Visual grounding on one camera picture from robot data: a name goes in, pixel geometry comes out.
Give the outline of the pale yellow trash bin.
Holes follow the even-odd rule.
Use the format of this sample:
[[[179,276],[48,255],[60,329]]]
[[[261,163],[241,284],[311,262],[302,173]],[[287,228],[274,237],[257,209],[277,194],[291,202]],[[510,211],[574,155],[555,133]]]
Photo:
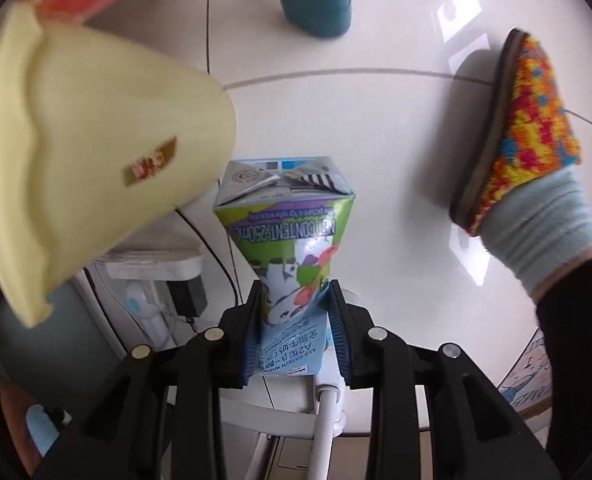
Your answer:
[[[0,289],[26,327],[91,260],[205,193],[235,144],[221,84],[13,3],[0,26]]]

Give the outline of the light blue sock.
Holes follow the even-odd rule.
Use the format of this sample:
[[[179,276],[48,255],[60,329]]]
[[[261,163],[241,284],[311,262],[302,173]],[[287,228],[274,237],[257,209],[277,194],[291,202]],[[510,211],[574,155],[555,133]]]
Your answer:
[[[592,209],[568,166],[514,188],[479,227],[482,244],[532,298],[592,254]]]

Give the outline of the green milk carton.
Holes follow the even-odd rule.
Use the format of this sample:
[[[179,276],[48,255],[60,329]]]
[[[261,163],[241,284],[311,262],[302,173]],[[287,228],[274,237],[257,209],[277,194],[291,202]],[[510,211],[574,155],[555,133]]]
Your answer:
[[[320,372],[328,345],[322,296],[353,204],[328,156],[226,166],[214,211],[261,286],[258,373]]]

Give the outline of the colourful knitted slipper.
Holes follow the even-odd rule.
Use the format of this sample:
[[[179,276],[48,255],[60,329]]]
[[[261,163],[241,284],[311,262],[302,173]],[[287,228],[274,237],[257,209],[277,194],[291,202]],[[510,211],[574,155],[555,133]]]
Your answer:
[[[535,36],[512,29],[494,73],[482,133],[452,196],[452,222],[476,236],[509,192],[580,162],[550,58]]]

